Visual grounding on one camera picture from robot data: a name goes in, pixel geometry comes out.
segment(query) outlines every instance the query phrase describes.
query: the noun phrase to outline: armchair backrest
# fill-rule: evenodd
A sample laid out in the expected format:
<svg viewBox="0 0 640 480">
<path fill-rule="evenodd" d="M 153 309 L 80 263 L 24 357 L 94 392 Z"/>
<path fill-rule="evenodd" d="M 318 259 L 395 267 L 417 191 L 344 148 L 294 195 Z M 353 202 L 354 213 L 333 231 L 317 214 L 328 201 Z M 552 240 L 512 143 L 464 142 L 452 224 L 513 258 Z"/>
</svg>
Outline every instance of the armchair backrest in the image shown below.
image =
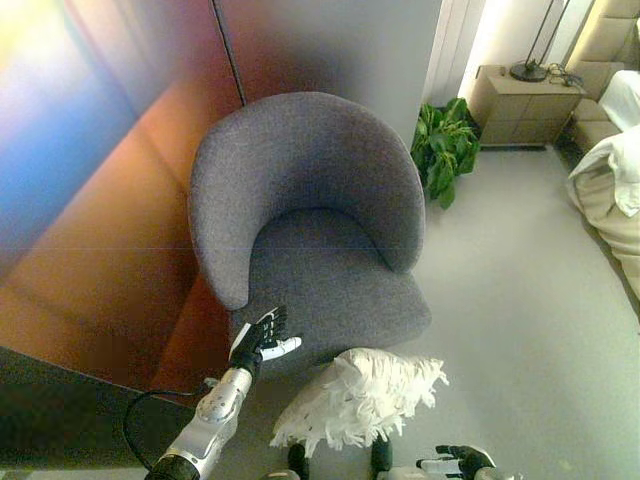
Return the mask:
<svg viewBox="0 0 640 480">
<path fill-rule="evenodd" d="M 424 197 L 400 137 L 339 97 L 269 97 L 209 131 L 191 176 L 194 246 L 228 309 L 248 302 L 251 251 L 262 227 L 303 208 L 350 215 L 393 271 L 409 270 L 420 255 Z"/>
</svg>

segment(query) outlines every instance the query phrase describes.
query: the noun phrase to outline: wall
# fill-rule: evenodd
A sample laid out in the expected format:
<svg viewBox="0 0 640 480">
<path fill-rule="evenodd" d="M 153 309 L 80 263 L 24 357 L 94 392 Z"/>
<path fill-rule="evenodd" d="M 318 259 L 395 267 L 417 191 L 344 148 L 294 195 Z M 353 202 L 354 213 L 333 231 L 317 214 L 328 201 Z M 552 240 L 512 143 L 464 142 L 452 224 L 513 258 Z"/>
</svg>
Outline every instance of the wall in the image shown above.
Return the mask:
<svg viewBox="0 0 640 480">
<path fill-rule="evenodd" d="M 460 87 L 460 96 L 468 97 L 471 94 L 480 65 L 511 66 L 527 58 L 548 6 L 548 1 L 540 0 L 486 0 Z M 540 58 L 562 6 L 562 0 L 554 0 L 532 58 Z"/>
<path fill-rule="evenodd" d="M 422 103 L 444 106 L 458 94 L 484 5 L 484 0 L 442 2 Z"/>
<path fill-rule="evenodd" d="M 208 2 L 2 2 L 0 32 L 1 344 L 146 387 L 197 310 L 195 149 L 240 106 Z"/>
<path fill-rule="evenodd" d="M 413 139 L 441 0 L 222 0 L 249 101 L 320 90 Z"/>
<path fill-rule="evenodd" d="M 582 24 L 593 4 L 593 0 L 565 0 L 564 3 L 567 1 L 570 3 L 549 49 L 547 63 L 566 63 L 567 54 L 573 48 Z"/>
</svg>

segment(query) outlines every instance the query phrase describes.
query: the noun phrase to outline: robotic arm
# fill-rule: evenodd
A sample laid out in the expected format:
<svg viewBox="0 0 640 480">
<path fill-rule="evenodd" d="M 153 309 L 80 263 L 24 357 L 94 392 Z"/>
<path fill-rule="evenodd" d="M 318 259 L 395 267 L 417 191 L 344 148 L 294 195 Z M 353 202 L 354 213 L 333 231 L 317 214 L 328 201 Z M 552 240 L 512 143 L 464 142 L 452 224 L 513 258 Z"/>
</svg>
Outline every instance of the robotic arm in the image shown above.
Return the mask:
<svg viewBox="0 0 640 480">
<path fill-rule="evenodd" d="M 146 480 L 200 480 L 211 474 L 225 444 L 236 433 L 238 414 L 265 360 L 285 355 L 302 344 L 299 337 L 279 340 L 286 321 L 285 307 L 245 324 L 233 342 L 230 368 L 205 395 L 189 424 L 160 457 Z"/>
</svg>

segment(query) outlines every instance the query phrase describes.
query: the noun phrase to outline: silver robotic forearm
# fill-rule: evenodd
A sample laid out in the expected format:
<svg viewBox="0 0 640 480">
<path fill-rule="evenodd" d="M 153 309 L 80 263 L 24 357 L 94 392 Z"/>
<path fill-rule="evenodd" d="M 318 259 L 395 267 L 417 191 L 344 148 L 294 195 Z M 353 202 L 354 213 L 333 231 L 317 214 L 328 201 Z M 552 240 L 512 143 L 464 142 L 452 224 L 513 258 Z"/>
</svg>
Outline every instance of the silver robotic forearm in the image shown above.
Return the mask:
<svg viewBox="0 0 640 480">
<path fill-rule="evenodd" d="M 238 414 L 249 388 L 251 374 L 242 368 L 230 368 L 198 406 L 189 424 L 161 457 L 178 455 L 188 460 L 201 479 L 211 474 L 222 447 L 236 432 Z"/>
</svg>

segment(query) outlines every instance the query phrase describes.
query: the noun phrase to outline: armchair seat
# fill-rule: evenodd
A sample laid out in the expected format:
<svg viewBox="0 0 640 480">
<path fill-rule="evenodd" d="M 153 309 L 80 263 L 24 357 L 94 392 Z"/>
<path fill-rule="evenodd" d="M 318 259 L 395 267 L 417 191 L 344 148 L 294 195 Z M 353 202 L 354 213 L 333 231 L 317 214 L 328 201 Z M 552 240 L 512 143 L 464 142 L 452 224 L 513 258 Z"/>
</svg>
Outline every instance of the armchair seat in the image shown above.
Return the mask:
<svg viewBox="0 0 640 480">
<path fill-rule="evenodd" d="M 232 314 L 231 338 L 276 305 L 303 346 L 263 364 L 269 379 L 328 362 L 358 347 L 385 348 L 429 324 L 426 301 L 410 273 L 391 271 L 364 230 L 331 209 L 294 210 L 258 235 L 248 305 Z"/>
</svg>

